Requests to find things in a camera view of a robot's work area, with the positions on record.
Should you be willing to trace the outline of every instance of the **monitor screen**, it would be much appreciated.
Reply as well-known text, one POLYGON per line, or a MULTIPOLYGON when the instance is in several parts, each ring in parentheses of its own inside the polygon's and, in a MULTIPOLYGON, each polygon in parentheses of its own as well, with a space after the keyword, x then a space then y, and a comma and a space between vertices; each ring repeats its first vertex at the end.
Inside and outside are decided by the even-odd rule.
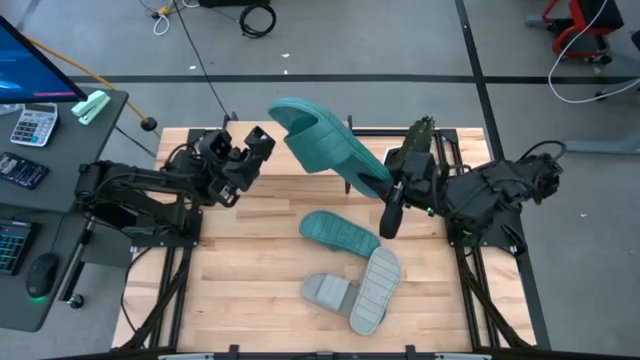
POLYGON ((0 104, 80 99, 86 95, 0 17, 0 104))

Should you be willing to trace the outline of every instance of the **teal slide sandal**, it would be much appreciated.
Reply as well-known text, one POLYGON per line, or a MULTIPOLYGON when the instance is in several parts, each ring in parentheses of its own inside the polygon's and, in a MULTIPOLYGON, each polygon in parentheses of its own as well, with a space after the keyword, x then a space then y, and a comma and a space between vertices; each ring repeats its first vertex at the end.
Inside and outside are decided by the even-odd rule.
POLYGON ((299 230, 331 250, 344 250, 367 259, 380 246, 378 237, 369 230, 324 210, 305 216, 299 230))
POLYGON ((378 196, 360 179, 391 177, 387 168, 328 109, 308 100, 282 98, 269 115, 289 131, 284 142, 307 173, 333 169, 363 195, 378 196))

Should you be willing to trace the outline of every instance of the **wooden table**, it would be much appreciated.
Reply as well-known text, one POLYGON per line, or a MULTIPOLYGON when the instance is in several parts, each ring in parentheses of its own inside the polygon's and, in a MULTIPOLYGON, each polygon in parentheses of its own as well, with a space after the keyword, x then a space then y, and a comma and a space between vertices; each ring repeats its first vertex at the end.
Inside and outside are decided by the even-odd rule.
MULTIPOLYGON (((331 272, 357 281, 366 260, 303 238, 298 232, 301 219, 324 209, 377 233, 384 204, 355 190, 345 195, 344 181, 332 171, 306 174, 282 141, 285 130, 275 122, 230 122, 234 144, 242 145, 256 124, 277 145, 261 176, 234 208, 203 209, 178 350, 226 352, 230 344, 239 344, 241 352, 404 352, 408 344, 419 352, 470 350, 458 268, 444 223, 419 210, 405 211, 395 239, 381 239, 398 255, 404 277, 372 336, 357 335, 346 317, 302 298, 302 281, 310 273, 331 272)), ((465 163, 477 166, 490 160, 482 129, 457 130, 465 163)), ((188 131, 164 130, 156 166, 186 142, 188 131)), ((381 160, 387 147, 402 143, 400 137, 360 140, 381 160)), ((484 248, 482 253, 496 306, 523 339, 534 343, 515 259, 499 249, 484 248)), ((125 306, 136 325, 156 302, 164 254, 165 249, 153 249, 131 270, 125 306)), ((168 338, 173 307, 169 309, 163 339, 168 338)), ((488 344, 481 309, 476 302, 481 336, 488 344)), ((113 345, 131 335, 121 313, 113 345)))

